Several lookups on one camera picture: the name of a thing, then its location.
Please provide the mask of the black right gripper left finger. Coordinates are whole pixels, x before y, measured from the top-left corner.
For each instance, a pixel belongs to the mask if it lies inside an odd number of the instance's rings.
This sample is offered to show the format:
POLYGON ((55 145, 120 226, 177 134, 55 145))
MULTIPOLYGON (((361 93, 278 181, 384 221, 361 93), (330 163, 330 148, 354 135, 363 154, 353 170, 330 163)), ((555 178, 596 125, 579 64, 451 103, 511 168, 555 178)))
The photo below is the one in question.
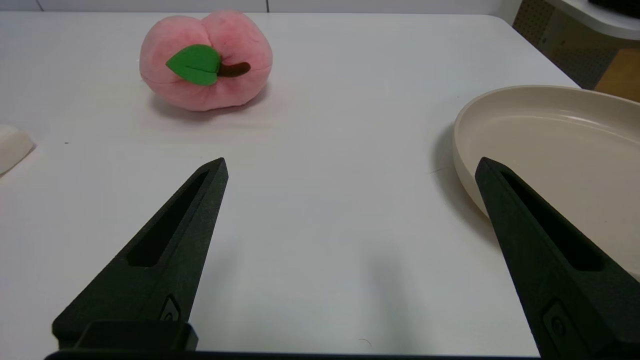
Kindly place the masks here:
POLYGON ((60 350, 100 321, 189 320, 228 178, 224 158, 190 175, 53 321, 60 350))

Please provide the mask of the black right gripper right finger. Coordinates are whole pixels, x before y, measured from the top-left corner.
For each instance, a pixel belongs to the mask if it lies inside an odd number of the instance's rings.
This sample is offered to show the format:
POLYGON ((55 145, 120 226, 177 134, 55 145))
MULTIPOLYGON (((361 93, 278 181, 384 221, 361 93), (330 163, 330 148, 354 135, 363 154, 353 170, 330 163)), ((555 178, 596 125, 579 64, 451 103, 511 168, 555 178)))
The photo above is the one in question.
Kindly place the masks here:
POLYGON ((544 360, 637 360, 640 285, 504 164, 475 181, 544 360))

